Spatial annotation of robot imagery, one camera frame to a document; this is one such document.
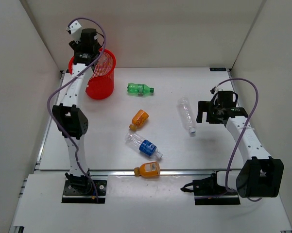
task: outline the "green plastic bottle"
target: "green plastic bottle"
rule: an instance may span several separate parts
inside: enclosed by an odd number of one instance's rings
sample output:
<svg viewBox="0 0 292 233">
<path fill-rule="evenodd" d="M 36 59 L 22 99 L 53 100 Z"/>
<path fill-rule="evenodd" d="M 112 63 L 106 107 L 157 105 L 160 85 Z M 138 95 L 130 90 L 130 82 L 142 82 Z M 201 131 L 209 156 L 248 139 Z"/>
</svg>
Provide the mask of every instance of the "green plastic bottle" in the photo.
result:
<svg viewBox="0 0 292 233">
<path fill-rule="evenodd" d="M 145 84 L 129 83 L 127 85 L 127 92 L 133 95 L 144 96 L 148 94 L 153 94 L 154 91 L 154 88 L 150 88 Z"/>
</svg>

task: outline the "red mesh basket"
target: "red mesh basket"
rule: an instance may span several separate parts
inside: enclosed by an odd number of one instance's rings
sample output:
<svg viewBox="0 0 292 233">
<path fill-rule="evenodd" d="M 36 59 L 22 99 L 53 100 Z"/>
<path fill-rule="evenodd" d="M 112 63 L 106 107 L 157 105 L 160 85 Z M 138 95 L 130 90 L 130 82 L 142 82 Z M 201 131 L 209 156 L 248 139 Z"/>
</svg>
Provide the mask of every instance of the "red mesh basket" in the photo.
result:
<svg viewBox="0 0 292 233">
<path fill-rule="evenodd" d="M 113 70 L 116 66 L 116 58 L 109 50 L 104 50 L 106 60 L 102 65 L 96 65 L 91 79 L 88 81 L 86 93 L 92 99 L 102 100 L 113 92 Z M 73 57 L 69 61 L 68 69 L 72 73 Z"/>
</svg>

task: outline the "blue bottle label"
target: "blue bottle label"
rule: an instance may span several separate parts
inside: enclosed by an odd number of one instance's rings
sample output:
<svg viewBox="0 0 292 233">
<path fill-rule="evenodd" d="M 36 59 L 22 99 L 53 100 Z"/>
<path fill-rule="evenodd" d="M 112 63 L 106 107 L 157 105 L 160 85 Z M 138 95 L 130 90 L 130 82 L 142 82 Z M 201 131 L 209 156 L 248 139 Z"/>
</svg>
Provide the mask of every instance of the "blue bottle label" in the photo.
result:
<svg viewBox="0 0 292 233">
<path fill-rule="evenodd" d="M 148 140 L 144 140 L 139 147 L 139 150 L 149 157 L 155 152 L 156 146 L 149 142 Z"/>
</svg>

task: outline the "orange juice bottle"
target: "orange juice bottle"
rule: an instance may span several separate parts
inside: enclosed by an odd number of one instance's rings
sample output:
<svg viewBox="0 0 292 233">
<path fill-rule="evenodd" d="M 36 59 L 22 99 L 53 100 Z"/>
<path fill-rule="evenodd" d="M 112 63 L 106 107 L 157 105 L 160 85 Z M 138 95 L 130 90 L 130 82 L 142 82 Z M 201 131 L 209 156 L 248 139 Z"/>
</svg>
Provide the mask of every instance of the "orange juice bottle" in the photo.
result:
<svg viewBox="0 0 292 233">
<path fill-rule="evenodd" d="M 138 113 L 133 117 L 132 124 L 130 124 L 129 128 L 133 131 L 136 131 L 137 128 L 140 128 L 148 119 L 149 115 L 144 110 L 139 110 Z"/>
<path fill-rule="evenodd" d="M 150 162 L 136 167 L 134 169 L 135 176 L 142 176 L 145 178 L 157 177 L 160 175 L 160 165 L 158 162 Z"/>
</svg>

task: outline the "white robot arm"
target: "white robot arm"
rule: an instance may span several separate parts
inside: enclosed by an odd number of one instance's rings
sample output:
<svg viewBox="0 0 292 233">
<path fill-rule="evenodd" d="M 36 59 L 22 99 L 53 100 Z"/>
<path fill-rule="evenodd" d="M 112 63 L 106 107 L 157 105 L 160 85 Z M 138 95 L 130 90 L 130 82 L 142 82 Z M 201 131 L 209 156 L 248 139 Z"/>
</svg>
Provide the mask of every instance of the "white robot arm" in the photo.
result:
<svg viewBox="0 0 292 233">
<path fill-rule="evenodd" d="M 74 21 L 67 31 L 73 40 L 69 43 L 74 50 L 74 60 L 72 65 L 72 76 L 75 78 L 82 70 L 92 64 L 100 52 L 100 44 L 97 41 L 95 29 L 82 29 L 78 21 Z M 93 69 L 88 68 L 78 78 L 72 82 L 66 90 L 59 105 L 54 105 L 52 113 L 60 125 L 65 129 L 69 136 L 74 140 L 79 148 L 76 156 L 76 147 L 72 141 L 64 134 L 67 143 L 70 160 L 70 170 L 66 177 L 70 185 L 80 193 L 85 193 L 90 189 L 91 182 L 85 173 L 89 175 L 89 167 L 86 164 L 84 150 L 84 136 L 88 128 L 88 119 L 80 109 L 89 79 L 93 75 Z"/>
<path fill-rule="evenodd" d="M 218 91 L 211 101 L 199 101 L 197 122 L 202 123 L 203 112 L 206 112 L 206 122 L 223 124 L 236 142 L 246 127 L 238 146 L 244 166 L 240 172 L 229 171 L 227 186 L 237 190 L 242 198 L 276 197 L 284 165 L 265 150 L 251 125 L 245 125 L 248 114 L 243 108 L 237 107 L 237 99 L 238 95 L 233 91 Z M 226 171 L 218 171 L 215 177 L 217 185 L 226 186 Z"/>
</svg>

